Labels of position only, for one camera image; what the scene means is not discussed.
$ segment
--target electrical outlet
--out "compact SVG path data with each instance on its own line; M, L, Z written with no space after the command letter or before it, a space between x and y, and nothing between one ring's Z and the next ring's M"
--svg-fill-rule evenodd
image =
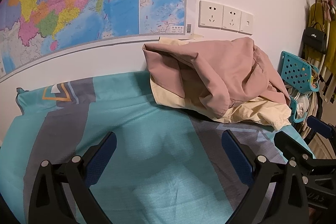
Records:
M199 25L220 29L223 20L223 5L201 0L199 2Z
M239 31L240 18L242 12L235 8L224 6L223 10L223 25L224 30Z
M241 22L239 32L253 34L253 15L246 12L241 13Z

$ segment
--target pile of clothes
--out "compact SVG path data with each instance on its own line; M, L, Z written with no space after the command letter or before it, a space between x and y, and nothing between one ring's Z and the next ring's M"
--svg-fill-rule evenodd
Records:
M267 54L251 38L144 44L158 104L195 110L223 123L290 125L290 96Z

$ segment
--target bed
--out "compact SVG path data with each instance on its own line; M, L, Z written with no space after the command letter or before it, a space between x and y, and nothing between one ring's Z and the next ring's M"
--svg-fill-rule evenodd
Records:
M115 223L223 224L247 191L221 146L230 129L256 155L285 162L272 127L216 123L195 112L157 105L147 71L17 90L22 115L0 149L0 193L21 223L40 163L83 155L113 131L118 145L99 182L90 187ZM309 149L292 126L281 129ZM76 219L85 223L70 189ZM272 194L270 185L260 215Z

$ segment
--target map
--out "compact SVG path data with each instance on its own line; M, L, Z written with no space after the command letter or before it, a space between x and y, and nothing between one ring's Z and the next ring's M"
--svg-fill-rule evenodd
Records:
M185 14L186 0L2 0L0 77L83 43L184 34Z

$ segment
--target blue gripper pad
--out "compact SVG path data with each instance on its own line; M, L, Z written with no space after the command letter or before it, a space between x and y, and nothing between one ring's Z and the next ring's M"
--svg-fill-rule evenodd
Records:
M307 125L326 139L331 139L333 137L332 127L325 122L318 120L314 116L309 116L307 118Z
M222 147L240 181L251 187L254 183L253 167L227 130L222 134Z
M86 166L84 180L86 187L89 188L98 182L116 148L117 137L114 133L111 133Z

